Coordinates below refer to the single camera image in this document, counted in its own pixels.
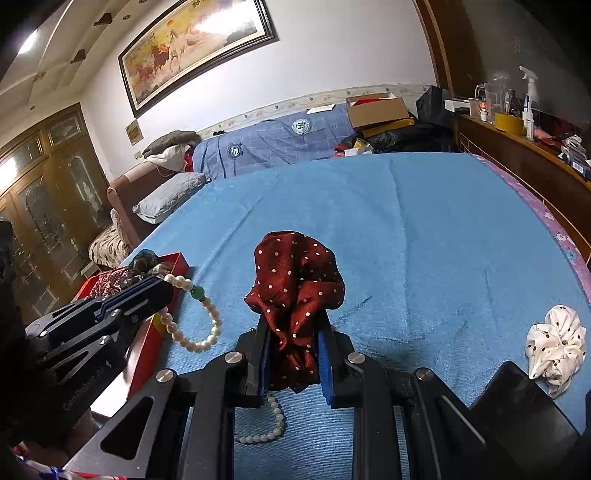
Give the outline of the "wooden side cabinet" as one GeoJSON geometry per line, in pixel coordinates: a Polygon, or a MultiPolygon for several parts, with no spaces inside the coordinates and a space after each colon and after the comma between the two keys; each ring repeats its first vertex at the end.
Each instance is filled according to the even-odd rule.
{"type": "Polygon", "coordinates": [[[517,179],[555,215],[590,263],[590,183],[542,146],[465,115],[455,117],[459,147],[517,179]]]}

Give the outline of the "floral patterned cushion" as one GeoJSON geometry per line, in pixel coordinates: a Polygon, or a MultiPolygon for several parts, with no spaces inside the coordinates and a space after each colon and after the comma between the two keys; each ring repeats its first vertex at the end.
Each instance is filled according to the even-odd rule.
{"type": "Polygon", "coordinates": [[[89,259],[100,268],[115,269],[132,251],[118,212],[110,210],[111,225],[102,231],[89,245],[89,259]]]}

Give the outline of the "white spray bottle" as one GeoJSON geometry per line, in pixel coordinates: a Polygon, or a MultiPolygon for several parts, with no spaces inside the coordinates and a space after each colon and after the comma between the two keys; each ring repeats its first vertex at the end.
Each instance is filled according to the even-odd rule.
{"type": "Polygon", "coordinates": [[[523,79],[527,82],[526,99],[524,100],[524,107],[531,110],[534,105],[539,102],[539,93],[537,88],[538,76],[531,69],[520,65],[520,71],[523,73],[523,79]]]}

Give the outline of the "grey black organza scrunchie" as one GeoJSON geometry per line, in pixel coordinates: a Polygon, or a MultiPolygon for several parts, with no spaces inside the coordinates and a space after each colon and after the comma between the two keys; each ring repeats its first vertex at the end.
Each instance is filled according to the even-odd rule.
{"type": "Polygon", "coordinates": [[[171,272],[171,266],[153,251],[143,249],[137,253],[127,266],[131,277],[144,279],[148,276],[165,276],[171,272]]]}

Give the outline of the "black phone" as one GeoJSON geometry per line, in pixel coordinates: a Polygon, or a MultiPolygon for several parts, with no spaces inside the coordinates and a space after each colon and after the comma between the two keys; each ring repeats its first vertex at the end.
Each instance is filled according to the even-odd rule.
{"type": "Polygon", "coordinates": [[[527,474],[559,467],[581,435],[537,383],[515,363],[503,363],[471,411],[527,474]]]}

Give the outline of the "red cardboard box tray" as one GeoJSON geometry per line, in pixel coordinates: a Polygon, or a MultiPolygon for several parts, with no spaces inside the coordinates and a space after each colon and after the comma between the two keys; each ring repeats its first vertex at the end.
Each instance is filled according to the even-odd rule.
{"type": "MultiPolygon", "coordinates": [[[[163,263],[174,275],[185,275],[188,265],[180,252],[163,256],[163,263]]],[[[88,297],[98,275],[90,277],[82,285],[74,300],[88,297]]],[[[168,334],[158,314],[146,319],[127,350],[126,368],[94,401],[90,410],[94,416],[112,417],[134,394],[141,390],[154,373],[163,340],[168,334]]]]}

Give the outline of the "blue plaid folded quilt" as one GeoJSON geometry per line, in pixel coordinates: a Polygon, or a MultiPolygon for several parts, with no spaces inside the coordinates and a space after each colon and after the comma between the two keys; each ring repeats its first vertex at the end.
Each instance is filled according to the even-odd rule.
{"type": "Polygon", "coordinates": [[[353,133],[344,105],[314,114],[301,111],[201,141],[193,150],[192,166],[217,180],[327,159],[353,133]]]}

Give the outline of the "blue bed blanket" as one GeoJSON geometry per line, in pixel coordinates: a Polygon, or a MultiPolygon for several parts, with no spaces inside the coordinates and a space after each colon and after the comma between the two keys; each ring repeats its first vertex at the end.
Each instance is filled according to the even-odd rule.
{"type": "Polygon", "coordinates": [[[527,332],[551,307],[590,322],[571,242],[492,168],[467,154],[363,155],[214,180],[143,240],[184,256],[222,320],[211,351],[168,344],[162,367],[204,367],[256,326],[245,295],[274,231],[334,252],[346,297],[329,319],[353,347],[399,371],[432,369],[466,404],[503,362],[527,367],[527,332]]]}

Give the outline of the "white cherry print scrunchie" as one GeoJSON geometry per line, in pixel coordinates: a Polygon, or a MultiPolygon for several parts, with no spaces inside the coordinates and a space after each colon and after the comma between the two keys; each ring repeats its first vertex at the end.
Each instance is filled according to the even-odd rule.
{"type": "Polygon", "coordinates": [[[525,344],[530,380],[542,379],[548,395],[565,393],[586,359],[586,328],[576,310],[555,305],[530,327],[525,344]]]}

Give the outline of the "framed horse painting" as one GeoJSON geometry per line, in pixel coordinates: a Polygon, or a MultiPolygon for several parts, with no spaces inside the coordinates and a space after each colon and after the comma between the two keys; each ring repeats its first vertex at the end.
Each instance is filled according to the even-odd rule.
{"type": "Polygon", "coordinates": [[[177,1],[118,56],[139,117],[193,78],[279,39],[263,1],[177,1]]]}

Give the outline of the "grey pillow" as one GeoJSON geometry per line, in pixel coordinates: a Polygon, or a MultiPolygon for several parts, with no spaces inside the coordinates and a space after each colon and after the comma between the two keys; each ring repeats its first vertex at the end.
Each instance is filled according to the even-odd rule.
{"type": "Polygon", "coordinates": [[[160,224],[208,182],[202,173],[177,173],[134,205],[132,212],[148,224],[160,224]]]}

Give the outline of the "yellow round tin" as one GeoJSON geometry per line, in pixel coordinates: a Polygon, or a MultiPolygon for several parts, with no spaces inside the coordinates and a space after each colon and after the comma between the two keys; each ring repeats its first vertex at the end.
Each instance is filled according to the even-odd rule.
{"type": "Polygon", "coordinates": [[[507,134],[521,137],[526,135],[523,119],[517,116],[496,112],[494,124],[498,130],[507,134]]]}

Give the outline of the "red polka dot scrunchie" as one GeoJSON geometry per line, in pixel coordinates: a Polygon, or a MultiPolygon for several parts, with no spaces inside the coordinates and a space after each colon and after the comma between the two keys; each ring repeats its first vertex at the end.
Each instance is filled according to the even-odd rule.
{"type": "Polygon", "coordinates": [[[301,392],[320,381],[320,322],[345,299],[335,254],[303,233],[270,232],[254,249],[254,265],[256,278],[245,303],[276,338],[270,387],[301,392]]]}

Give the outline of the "brown cardboard box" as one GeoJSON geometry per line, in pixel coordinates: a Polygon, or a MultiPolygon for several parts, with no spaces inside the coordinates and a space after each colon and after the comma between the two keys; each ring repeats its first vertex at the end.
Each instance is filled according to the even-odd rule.
{"type": "Polygon", "coordinates": [[[349,97],[346,99],[346,110],[355,129],[409,117],[404,100],[392,93],[349,97]]]}

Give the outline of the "red white plaid scrunchie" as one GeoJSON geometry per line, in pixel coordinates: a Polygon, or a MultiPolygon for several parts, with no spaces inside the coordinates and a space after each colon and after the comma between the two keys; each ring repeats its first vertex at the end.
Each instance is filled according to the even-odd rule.
{"type": "Polygon", "coordinates": [[[92,298],[114,296],[125,290],[130,285],[132,278],[131,271],[126,267],[103,272],[97,276],[89,296],[92,298]]]}

